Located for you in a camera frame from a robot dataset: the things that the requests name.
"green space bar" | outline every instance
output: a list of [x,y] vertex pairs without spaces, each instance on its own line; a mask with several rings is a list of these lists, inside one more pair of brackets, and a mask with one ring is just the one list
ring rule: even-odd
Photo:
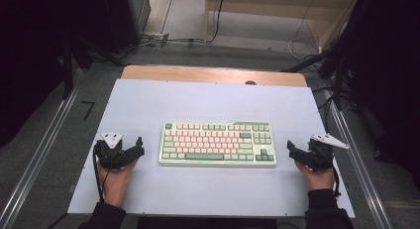
[[223,161],[222,154],[185,154],[186,160]]

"forearm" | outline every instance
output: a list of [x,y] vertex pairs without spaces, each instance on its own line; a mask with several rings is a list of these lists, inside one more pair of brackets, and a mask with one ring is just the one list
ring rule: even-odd
[[118,229],[121,228],[126,211],[107,203],[98,202],[88,222],[79,229]]
[[309,210],[305,213],[306,228],[352,229],[353,224],[347,211],[337,206],[332,189],[318,189],[308,192]]

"person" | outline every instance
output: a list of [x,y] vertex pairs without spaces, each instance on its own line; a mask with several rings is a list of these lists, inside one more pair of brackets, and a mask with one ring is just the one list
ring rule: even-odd
[[[80,224],[79,229],[115,229],[121,227],[126,215],[126,211],[121,207],[130,183],[131,172],[136,163],[132,162],[117,172],[108,172],[100,164],[97,164],[101,181],[106,178],[105,185],[103,185],[104,202],[96,204],[89,221]],[[333,195],[335,183],[333,171],[329,169],[323,172],[313,172],[301,163],[295,162],[295,164],[305,176],[309,190],[309,209],[305,212],[306,228],[354,228],[347,211],[338,207],[337,200]]]

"gray floor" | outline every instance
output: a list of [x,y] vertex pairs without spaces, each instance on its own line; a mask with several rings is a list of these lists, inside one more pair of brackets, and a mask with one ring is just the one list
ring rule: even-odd
[[[167,44],[166,46],[140,47],[133,50],[125,59],[132,64],[166,64],[186,66],[236,67],[257,70],[282,70],[296,65],[299,60],[288,51],[279,49],[269,51],[246,47],[220,47],[218,45]],[[115,79],[121,76],[122,67],[110,62],[97,62],[91,69],[82,71],[78,82],[78,92],[74,102],[57,133],[47,158],[24,201],[13,228],[46,228],[55,222],[68,208],[72,191],[76,185],[94,134],[105,110]],[[323,86],[316,72],[309,69],[301,71],[308,85],[317,89]],[[5,205],[14,186],[18,183],[53,116],[61,104],[63,86],[59,86],[33,114],[18,136],[6,147],[0,149],[0,203]],[[323,92],[314,93],[321,105],[325,101]],[[94,102],[90,114],[88,104]],[[411,181],[411,175],[402,167],[378,162],[374,159],[374,144],[369,136],[364,120],[353,112],[348,101],[343,101],[343,113],[349,128],[361,150],[361,155],[372,176],[385,210],[394,228],[420,228],[420,192]],[[329,115],[331,133],[339,136],[335,121]],[[336,151],[337,161],[354,206],[356,228],[375,228],[365,194],[360,185],[349,155]],[[55,228],[75,228],[88,219],[87,215],[68,215]],[[136,215],[126,217],[123,228],[135,228]],[[304,228],[302,218],[281,218],[279,228]]]

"mechanical keyboard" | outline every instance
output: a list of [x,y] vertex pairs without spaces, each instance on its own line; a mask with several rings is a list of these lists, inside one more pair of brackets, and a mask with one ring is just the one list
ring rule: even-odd
[[274,167],[275,149],[267,122],[163,124],[162,166]]

